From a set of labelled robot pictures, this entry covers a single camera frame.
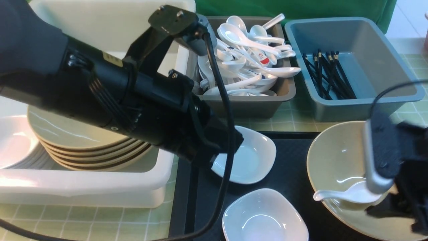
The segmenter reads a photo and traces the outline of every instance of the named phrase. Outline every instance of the tabletop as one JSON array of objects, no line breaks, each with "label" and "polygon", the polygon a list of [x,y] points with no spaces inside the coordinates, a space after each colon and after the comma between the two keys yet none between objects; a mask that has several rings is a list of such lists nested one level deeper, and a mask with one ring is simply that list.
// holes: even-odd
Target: tabletop
[{"label": "tabletop", "polygon": [[[428,55],[401,55],[417,78],[428,78]],[[271,119],[237,119],[236,125],[257,131],[320,132],[336,123],[313,119],[303,83],[296,82],[297,94],[283,103]],[[418,125],[428,124],[428,95],[420,102],[407,103],[391,118]],[[166,185],[165,201],[158,208],[102,208],[52,205],[0,204],[0,218],[37,233],[82,241],[149,241],[166,238],[169,231],[178,159]],[[27,241],[0,229],[0,241]]]}]

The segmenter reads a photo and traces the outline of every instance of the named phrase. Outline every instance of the black tray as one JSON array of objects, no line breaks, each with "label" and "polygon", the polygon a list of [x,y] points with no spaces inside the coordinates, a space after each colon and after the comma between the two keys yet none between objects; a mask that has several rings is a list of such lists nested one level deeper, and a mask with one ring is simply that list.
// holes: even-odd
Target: black tray
[{"label": "black tray", "polygon": [[[312,199],[314,191],[306,172],[309,146],[319,133],[261,132],[276,145],[276,159],[270,173],[252,185],[231,183],[223,211],[241,196],[260,189],[274,189],[287,198],[302,216],[310,241],[375,241],[336,219],[320,202]],[[201,229],[214,210],[221,178],[211,170],[191,168],[179,161],[169,236]],[[221,219],[214,228],[195,241],[224,241]]]}]

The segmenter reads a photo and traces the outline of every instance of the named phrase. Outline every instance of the blue plastic bin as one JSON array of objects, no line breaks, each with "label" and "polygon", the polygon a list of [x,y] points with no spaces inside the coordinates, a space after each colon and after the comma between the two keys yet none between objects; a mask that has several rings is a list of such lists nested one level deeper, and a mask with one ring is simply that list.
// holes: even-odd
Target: blue plastic bin
[{"label": "blue plastic bin", "polygon": [[[313,102],[317,121],[355,121],[369,117],[373,99],[383,90],[416,80],[376,24],[366,18],[319,18],[290,21],[285,25],[287,37],[296,51],[303,79]],[[302,55],[318,49],[340,51],[339,61],[357,99],[322,99],[313,84]],[[409,86],[387,94],[379,107],[392,114],[406,102],[424,98],[423,86]]]}]

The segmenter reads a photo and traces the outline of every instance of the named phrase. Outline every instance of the chopstick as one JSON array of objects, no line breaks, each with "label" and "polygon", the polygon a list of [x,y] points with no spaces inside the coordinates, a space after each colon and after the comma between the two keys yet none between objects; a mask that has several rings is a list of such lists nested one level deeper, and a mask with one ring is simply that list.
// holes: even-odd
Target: chopstick
[{"label": "chopstick", "polygon": [[[349,83],[347,76],[339,61],[339,51],[326,52],[325,56],[318,49],[313,54],[313,64],[309,61],[306,54],[303,54],[303,60],[313,84],[318,89],[321,98],[332,100],[330,91],[336,94],[337,99],[356,99],[354,90]],[[327,88],[324,87],[323,80],[326,81]]]}]

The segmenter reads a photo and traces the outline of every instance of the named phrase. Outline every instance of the gray plastic tray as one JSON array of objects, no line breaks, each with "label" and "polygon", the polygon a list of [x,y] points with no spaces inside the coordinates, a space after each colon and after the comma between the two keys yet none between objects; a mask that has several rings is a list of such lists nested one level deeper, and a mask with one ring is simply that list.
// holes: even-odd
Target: gray plastic tray
[{"label": "gray plastic tray", "polygon": [[[317,121],[353,121],[369,117],[370,104],[383,90],[416,80],[397,51],[374,22],[366,18],[320,18],[290,21],[285,32],[296,51],[314,116]],[[339,61],[357,99],[322,99],[310,78],[302,55],[321,49],[340,51]],[[379,107],[392,114],[406,102],[422,100],[422,86],[409,86],[387,94]]]},{"label": "gray plastic tray", "polygon": [[[228,17],[215,16],[207,17],[214,32],[217,34],[217,28],[220,24],[225,23]],[[241,17],[247,28],[253,25],[263,25],[272,18],[268,17]],[[274,37],[284,38],[284,33],[280,24],[267,31]],[[288,59],[278,60],[277,66],[290,67]],[[197,72],[197,56],[190,53],[187,63],[186,75],[200,81],[199,73]],[[291,100],[296,95],[296,86],[293,78],[278,78],[276,84],[271,88],[277,96],[229,96],[231,100],[234,117],[236,118],[270,118],[274,115],[282,102]],[[205,100],[220,117],[225,117],[226,113],[220,96],[199,96]]]}]

